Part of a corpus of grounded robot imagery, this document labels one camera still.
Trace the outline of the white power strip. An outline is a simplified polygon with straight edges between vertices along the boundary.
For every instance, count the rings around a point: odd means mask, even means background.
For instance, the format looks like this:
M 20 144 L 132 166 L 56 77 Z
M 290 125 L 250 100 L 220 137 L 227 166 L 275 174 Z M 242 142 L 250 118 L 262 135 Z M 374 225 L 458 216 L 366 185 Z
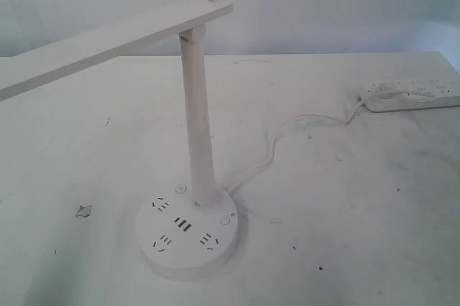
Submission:
M 381 99 L 374 92 L 379 83 L 392 82 L 396 89 L 390 91 L 391 99 Z M 359 98 L 370 99 L 365 106 L 372 112 L 412 111 L 429 108 L 459 106 L 459 79 L 443 78 L 386 80 L 362 86 Z

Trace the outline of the white plug in strip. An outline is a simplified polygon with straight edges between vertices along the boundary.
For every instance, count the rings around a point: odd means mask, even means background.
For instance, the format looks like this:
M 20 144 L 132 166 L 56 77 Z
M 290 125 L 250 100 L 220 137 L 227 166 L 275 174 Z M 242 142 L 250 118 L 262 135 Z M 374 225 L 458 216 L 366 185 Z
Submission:
M 375 93 L 377 94 L 378 98 L 381 99 L 391 99 L 393 97 L 392 94 L 390 94 L 390 91 L 395 90 L 396 87 L 394 83 L 392 82 L 385 82 L 385 83 L 379 83 L 378 86 L 375 88 Z

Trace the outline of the white desk lamp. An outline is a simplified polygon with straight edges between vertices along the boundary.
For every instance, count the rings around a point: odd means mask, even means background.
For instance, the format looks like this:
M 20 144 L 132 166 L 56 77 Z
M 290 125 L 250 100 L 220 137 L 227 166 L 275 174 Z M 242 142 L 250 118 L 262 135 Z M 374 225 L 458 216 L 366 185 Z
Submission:
M 1 60 L 5 100 L 139 45 L 179 37 L 191 185 L 153 191 L 135 221 L 143 257 L 167 279 L 198 279 L 216 271 L 229 259 L 238 238 L 236 206 L 214 177 L 201 44 L 206 23 L 232 9 L 230 0 L 182 0 Z

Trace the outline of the grey paper scrap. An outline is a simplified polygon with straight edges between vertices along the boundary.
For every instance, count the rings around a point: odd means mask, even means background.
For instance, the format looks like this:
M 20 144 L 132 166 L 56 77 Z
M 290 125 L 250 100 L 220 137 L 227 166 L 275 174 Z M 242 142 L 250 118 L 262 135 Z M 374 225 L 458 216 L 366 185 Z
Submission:
M 79 209 L 77 210 L 75 217 L 76 218 L 87 218 L 91 215 L 92 212 L 92 205 L 80 205 Z

